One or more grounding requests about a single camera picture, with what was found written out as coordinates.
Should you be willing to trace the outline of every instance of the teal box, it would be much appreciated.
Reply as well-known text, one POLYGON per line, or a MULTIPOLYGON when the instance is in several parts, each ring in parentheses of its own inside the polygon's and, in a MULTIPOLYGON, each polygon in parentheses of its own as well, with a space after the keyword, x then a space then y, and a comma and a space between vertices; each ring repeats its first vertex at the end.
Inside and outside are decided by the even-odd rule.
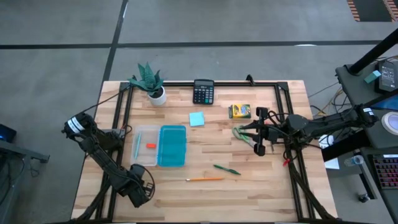
POLYGON ((373 71, 370 73, 364 80, 367 84, 373 82, 375 79, 379 78, 381 76, 381 73, 377 70, 373 71))

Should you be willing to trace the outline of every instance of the green marker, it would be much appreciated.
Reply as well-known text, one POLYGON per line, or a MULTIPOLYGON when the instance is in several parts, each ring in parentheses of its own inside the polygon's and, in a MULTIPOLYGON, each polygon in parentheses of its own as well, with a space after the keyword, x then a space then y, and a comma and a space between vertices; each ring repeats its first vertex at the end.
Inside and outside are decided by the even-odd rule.
POLYGON ((228 172, 230 172, 230 173, 233 173, 233 174, 236 174, 236 175, 241 175, 238 171, 236 171, 236 170, 232 170, 232 169, 228 169, 228 168, 224 168, 224 167, 222 167, 222 166, 219 166, 219 165, 216 165, 216 164, 214 164, 213 165, 215 168, 219 168, 219 169, 222 169, 222 170, 225 170, 225 171, 228 171, 228 172))

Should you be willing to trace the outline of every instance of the concrete floor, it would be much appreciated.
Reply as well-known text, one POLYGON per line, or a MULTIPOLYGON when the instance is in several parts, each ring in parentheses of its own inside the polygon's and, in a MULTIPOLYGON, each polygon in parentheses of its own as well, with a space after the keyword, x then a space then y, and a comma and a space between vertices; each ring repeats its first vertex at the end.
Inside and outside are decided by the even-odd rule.
MULTIPOLYGON (((121 0, 2 0, 0 44, 112 42, 121 0)), ((206 41, 378 40, 391 22, 355 22, 345 0, 130 0, 119 43, 206 41)), ((118 49, 110 80, 150 62, 166 80, 304 80, 307 93, 336 82, 334 69, 371 45, 118 49)), ((96 103, 109 49, 0 50, 0 123, 18 130, 16 143, 50 154, 40 175, 26 175, 13 223, 69 219, 83 153, 60 132, 73 114, 96 103)), ((388 55, 398 54, 394 47, 388 55)), ((319 107, 338 86, 310 98, 319 107)), ((382 200, 362 204, 358 176, 330 178, 339 217, 392 223, 382 200)))

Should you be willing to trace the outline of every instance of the wooden tabletop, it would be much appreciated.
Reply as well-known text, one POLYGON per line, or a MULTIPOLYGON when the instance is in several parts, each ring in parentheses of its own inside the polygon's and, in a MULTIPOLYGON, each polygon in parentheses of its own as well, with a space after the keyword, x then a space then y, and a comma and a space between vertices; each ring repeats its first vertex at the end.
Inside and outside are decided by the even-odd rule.
MULTIPOLYGON (((287 81, 295 114, 312 118, 303 81, 287 81)), ((120 82, 104 82, 100 101, 116 94, 120 82)), ((154 198, 134 208, 130 200, 118 195, 114 222, 289 222, 297 221, 289 171, 283 167, 284 146, 275 145, 271 152, 268 141, 266 155, 259 157, 252 147, 236 139, 231 129, 251 119, 229 119, 228 106, 250 104, 253 111, 263 106, 277 111, 274 89, 271 87, 216 87, 212 106, 192 103, 192 87, 165 87, 167 101, 154 107, 146 93, 133 91, 123 166, 130 166, 134 129, 142 124, 176 124, 187 128, 187 154, 181 168, 148 167, 155 179, 154 198), (191 128, 188 114, 203 111, 205 125, 191 128), (215 169, 213 164, 234 169, 234 175, 215 169), (195 177, 224 177, 224 180, 186 182, 195 177)), ((123 119, 121 109, 119 127, 123 119)), ((95 121, 99 128, 112 126, 116 98, 98 107, 95 121)), ((320 203, 336 217, 321 151, 314 147, 303 150, 310 188, 320 203)), ((81 215, 94 199, 101 185, 103 171, 90 157, 81 173, 72 218, 81 215)), ((304 214, 307 214, 303 193, 300 193, 304 214)))

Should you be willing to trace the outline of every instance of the clear plastic container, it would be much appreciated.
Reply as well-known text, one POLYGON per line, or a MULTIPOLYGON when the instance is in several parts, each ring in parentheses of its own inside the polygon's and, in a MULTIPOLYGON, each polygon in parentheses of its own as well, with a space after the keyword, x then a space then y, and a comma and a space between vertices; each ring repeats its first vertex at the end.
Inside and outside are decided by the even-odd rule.
POLYGON ((159 125, 138 125, 132 141, 130 164, 156 166, 159 149, 159 125), (147 144, 156 144, 155 148, 148 148, 147 144))
POLYGON ((165 125, 160 129, 157 164, 162 167, 183 167, 187 151, 187 131, 182 125, 165 125))
POLYGON ((363 157, 358 155, 344 160, 344 165, 350 167, 350 166, 360 165, 363 162, 364 162, 363 157))

